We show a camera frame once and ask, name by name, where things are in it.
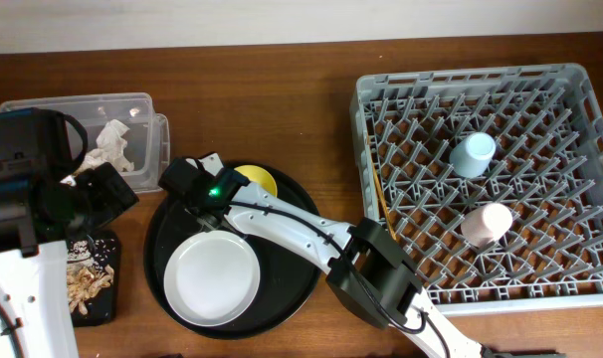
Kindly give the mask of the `white tissue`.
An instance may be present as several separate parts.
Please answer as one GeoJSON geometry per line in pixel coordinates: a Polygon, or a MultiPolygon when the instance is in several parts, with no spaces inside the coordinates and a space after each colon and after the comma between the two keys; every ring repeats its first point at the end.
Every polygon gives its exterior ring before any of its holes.
{"type": "Polygon", "coordinates": [[[74,172],[74,176],[82,172],[95,169],[102,164],[111,164],[117,172],[131,172],[134,164],[124,156],[127,141],[123,138],[130,128],[117,119],[109,121],[100,132],[95,149],[90,150],[81,164],[74,172]]]}

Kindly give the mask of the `grey round plate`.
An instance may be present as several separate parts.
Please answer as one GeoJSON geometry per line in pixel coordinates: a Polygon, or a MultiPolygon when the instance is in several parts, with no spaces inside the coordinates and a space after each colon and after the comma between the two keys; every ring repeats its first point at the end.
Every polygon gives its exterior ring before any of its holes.
{"type": "Polygon", "coordinates": [[[165,297],[185,321],[203,327],[229,323],[255,299],[260,264],[251,246],[227,231],[195,234],[171,255],[163,276],[165,297]]]}

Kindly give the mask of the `white rice pile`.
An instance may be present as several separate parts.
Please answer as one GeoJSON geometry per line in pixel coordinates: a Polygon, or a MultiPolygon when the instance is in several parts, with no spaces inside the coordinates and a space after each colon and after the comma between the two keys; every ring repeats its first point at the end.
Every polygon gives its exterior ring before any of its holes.
{"type": "Polygon", "coordinates": [[[116,239],[78,241],[68,249],[68,264],[106,265],[119,257],[119,242],[116,239]]]}

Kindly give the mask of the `yellow saucer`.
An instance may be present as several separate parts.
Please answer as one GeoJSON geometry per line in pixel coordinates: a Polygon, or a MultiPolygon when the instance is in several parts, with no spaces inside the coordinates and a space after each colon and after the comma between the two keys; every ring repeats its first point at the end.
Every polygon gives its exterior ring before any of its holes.
{"type": "Polygon", "coordinates": [[[278,187],[275,178],[265,168],[257,165],[241,165],[235,171],[245,176],[250,184],[243,186],[237,196],[241,199],[257,199],[261,201],[278,197],[278,187]]]}

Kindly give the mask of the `peanut shells pile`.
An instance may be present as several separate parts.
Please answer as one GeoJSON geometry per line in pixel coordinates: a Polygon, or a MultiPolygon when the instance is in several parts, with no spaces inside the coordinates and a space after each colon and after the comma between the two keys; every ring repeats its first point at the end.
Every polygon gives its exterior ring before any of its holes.
{"type": "Polygon", "coordinates": [[[67,268],[67,297],[69,312],[87,315],[86,302],[96,297],[103,288],[113,284],[114,269],[72,265],[67,268]]]}

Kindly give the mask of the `wooden chopstick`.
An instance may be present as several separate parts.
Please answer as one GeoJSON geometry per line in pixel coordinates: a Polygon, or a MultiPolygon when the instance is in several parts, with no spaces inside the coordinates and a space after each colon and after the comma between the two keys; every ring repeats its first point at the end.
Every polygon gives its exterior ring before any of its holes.
{"type": "Polygon", "coordinates": [[[371,152],[368,153],[368,159],[369,159],[370,171],[371,171],[371,175],[372,175],[372,179],[373,179],[373,183],[374,183],[374,192],[375,192],[376,200],[377,200],[378,206],[380,207],[380,210],[383,214],[383,219],[384,219],[384,222],[386,225],[386,229],[387,229],[390,237],[395,242],[397,242],[398,239],[397,239],[396,233],[390,223],[390,212],[389,212],[387,204],[386,204],[384,191],[383,191],[380,179],[379,179],[379,175],[374,166],[374,160],[372,158],[371,152]]]}

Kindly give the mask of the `light blue cup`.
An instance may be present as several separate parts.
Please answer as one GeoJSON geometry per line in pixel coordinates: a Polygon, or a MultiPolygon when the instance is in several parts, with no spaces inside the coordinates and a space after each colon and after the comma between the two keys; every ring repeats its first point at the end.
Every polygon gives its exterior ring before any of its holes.
{"type": "Polygon", "coordinates": [[[476,178],[487,170],[495,153],[495,140],[486,133],[475,132],[452,150],[449,161],[457,175],[476,178]]]}

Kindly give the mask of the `pink cup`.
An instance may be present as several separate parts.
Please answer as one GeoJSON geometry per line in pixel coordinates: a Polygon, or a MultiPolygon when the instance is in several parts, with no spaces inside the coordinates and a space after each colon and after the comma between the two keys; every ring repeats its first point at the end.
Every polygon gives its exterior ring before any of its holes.
{"type": "Polygon", "coordinates": [[[499,240],[513,223],[512,211],[500,203],[488,203],[465,216],[461,224],[463,237],[480,248],[499,240]]]}

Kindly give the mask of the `grey dishwasher rack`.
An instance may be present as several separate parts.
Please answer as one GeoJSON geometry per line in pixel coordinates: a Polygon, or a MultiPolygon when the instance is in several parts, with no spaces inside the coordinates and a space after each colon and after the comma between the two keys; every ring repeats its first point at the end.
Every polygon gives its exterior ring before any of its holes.
{"type": "Polygon", "coordinates": [[[449,316],[603,306],[603,115],[578,64],[367,75],[350,105],[366,217],[390,223],[431,300],[449,316]],[[475,132],[496,153],[479,177],[453,171],[475,132]],[[510,229],[477,248],[471,211],[500,203],[510,229]]]}

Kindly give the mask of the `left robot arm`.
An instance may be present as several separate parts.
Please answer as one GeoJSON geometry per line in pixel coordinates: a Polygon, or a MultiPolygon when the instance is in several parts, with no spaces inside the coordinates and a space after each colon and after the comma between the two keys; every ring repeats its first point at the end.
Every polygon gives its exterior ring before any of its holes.
{"type": "Polygon", "coordinates": [[[88,139],[59,111],[0,112],[0,356],[77,356],[65,299],[68,245],[138,201],[110,163],[65,183],[87,154],[72,152],[70,127],[88,139]]]}

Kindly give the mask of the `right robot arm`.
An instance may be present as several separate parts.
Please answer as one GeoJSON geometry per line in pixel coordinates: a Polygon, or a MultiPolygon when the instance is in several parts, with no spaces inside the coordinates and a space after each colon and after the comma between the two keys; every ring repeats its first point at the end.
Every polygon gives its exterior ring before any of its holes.
{"type": "Polygon", "coordinates": [[[430,300],[416,266],[367,218],[332,221],[279,199],[216,155],[177,158],[159,178],[199,225],[171,254],[163,274],[167,303],[183,320],[220,327],[258,293],[260,267],[248,238],[291,253],[326,275],[339,302],[377,328],[394,328],[430,357],[490,357],[430,300]]]}

